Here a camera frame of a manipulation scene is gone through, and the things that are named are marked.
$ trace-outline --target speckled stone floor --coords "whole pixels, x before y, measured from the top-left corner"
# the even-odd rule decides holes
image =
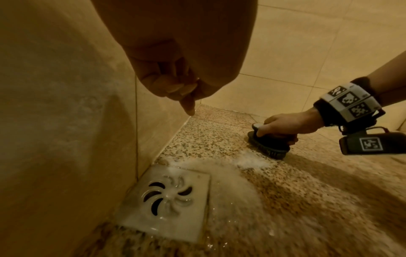
[[[247,143],[263,119],[202,105],[158,158],[211,174],[201,243],[111,221],[78,256],[406,256],[405,157],[343,156],[322,129],[272,160]]]

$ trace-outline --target floor drain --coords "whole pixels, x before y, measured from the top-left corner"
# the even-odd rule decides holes
[[[121,204],[117,223],[167,238],[198,242],[210,175],[152,166]]]

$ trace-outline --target granite floor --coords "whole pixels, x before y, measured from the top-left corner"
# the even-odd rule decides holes
[[[343,156],[334,129],[284,160],[247,143],[250,116],[202,105],[157,163],[211,174],[201,243],[101,225],[78,256],[406,256],[406,158]]]

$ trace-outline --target wrist strap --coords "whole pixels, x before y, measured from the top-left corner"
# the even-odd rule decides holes
[[[353,81],[369,85],[369,79],[365,77]],[[373,93],[372,88],[365,88],[367,90],[350,82],[336,87],[316,101],[313,106],[320,112],[325,126],[359,123],[360,121],[356,120],[361,118],[363,121],[367,121],[376,111],[382,109],[378,101],[370,94]]]

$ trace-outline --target black brush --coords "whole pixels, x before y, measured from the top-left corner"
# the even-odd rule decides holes
[[[254,131],[248,132],[248,141],[272,159],[282,160],[290,151],[289,141],[294,140],[294,136],[276,136],[272,134],[257,137],[257,131],[263,124],[252,125]]]

